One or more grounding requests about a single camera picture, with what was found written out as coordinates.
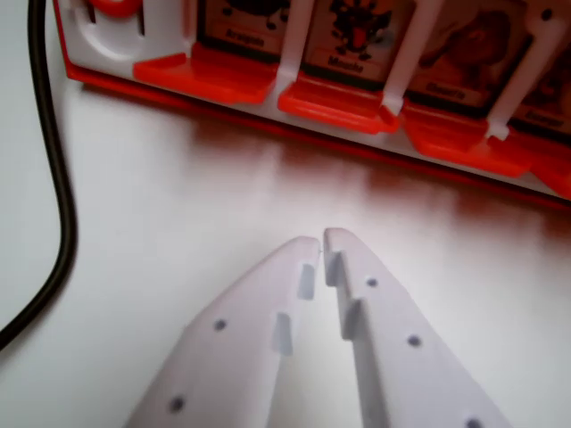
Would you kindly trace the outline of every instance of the white surface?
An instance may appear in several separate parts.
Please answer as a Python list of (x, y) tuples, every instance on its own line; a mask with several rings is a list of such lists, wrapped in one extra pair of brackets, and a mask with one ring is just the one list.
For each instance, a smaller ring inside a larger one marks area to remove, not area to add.
[(327, 285), (353, 345), (363, 427), (509, 428), (375, 253), (346, 229), (327, 229), (323, 239)]
[[(59, 238), (25, 23), (11, 0), (0, 16), (2, 324), (47, 275)], [(62, 76), (48, 24), (79, 255), (60, 299), (0, 355), (0, 426), (124, 425), (183, 327), (228, 284), (288, 239), (341, 226), (515, 427), (568, 427), (568, 213), (86, 90)], [(269, 426), (359, 426), (351, 344), (321, 270), (309, 306)]]
[(230, 285), (185, 328), (128, 428), (265, 428), (318, 262), (319, 241), (299, 236)]

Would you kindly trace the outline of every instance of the card illustration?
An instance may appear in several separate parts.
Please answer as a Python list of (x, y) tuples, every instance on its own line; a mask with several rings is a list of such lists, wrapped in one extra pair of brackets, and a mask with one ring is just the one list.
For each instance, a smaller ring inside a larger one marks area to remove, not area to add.
[(571, 135), (571, 35), (514, 115), (534, 127)]
[(484, 107), (526, 47), (525, 3), (449, 0), (443, 7), (409, 90)]
[(279, 62), (290, 0), (199, 0), (198, 39), (263, 62)]
[(345, 85), (382, 88), (412, 6), (407, 0), (317, 0), (302, 70)]

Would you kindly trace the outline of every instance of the white table surface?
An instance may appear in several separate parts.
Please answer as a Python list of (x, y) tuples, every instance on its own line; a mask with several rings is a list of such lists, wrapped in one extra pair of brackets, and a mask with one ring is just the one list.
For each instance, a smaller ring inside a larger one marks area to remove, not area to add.
[[(26, 2), (5, 3), (0, 326), (59, 240)], [(79, 253), (60, 298), (0, 354), (1, 427), (122, 426), (201, 308), (284, 241), (327, 226), (380, 256), (514, 426), (571, 424), (568, 213), (95, 92), (65, 78), (53, 12), (47, 27)], [(294, 351), (269, 427), (359, 426), (351, 345), (322, 272)]]

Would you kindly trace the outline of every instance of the black cable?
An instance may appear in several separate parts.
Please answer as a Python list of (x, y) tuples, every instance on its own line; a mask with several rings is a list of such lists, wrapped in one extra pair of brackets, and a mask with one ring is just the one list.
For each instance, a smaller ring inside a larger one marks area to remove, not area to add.
[(29, 0), (28, 48), (37, 113), (46, 144), (47, 159), (54, 181), (60, 212), (60, 249), (52, 272), (28, 305), (0, 331), (0, 351), (10, 344), (42, 312), (65, 284), (73, 267), (78, 246), (78, 221), (73, 193), (63, 156), (62, 142), (55, 121), (54, 102), (46, 60), (46, 0)]

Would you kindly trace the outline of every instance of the white divider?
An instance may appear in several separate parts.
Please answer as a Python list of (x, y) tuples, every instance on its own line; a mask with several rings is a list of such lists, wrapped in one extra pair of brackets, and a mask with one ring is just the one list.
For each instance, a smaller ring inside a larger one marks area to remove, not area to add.
[[(516, 112), (535, 81), (541, 76), (545, 65), (556, 53), (569, 26), (571, 13), (569, 4), (562, 4), (555, 0), (549, 2), (534, 0), (528, 3), (525, 25), (534, 36), (534, 41), (487, 118), (487, 136), (495, 136), (501, 140), (507, 138), (509, 119)], [(542, 12), (546, 9), (551, 9), (552, 16), (544, 21)]]
[(416, 0), (416, 4), (383, 90), (383, 105), (397, 115), (401, 112), (402, 97), (430, 38), (444, 0)]
[(133, 78), (136, 62), (186, 52), (183, 1), (144, 0), (145, 35), (136, 15), (117, 19), (95, 10), (91, 22), (85, 2), (55, 0), (60, 6), (70, 61), (103, 73)]
[(183, 2), (185, 2), (183, 7), (186, 8), (184, 9), (184, 13), (188, 14), (188, 16), (186, 16), (188, 28), (185, 34), (187, 43), (186, 54), (190, 56), (198, 35), (198, 0), (183, 0)]
[(311, 16), (315, 0), (293, 0), (285, 29), (282, 58), (278, 76), (295, 80), (302, 63), (305, 41), (310, 31)]

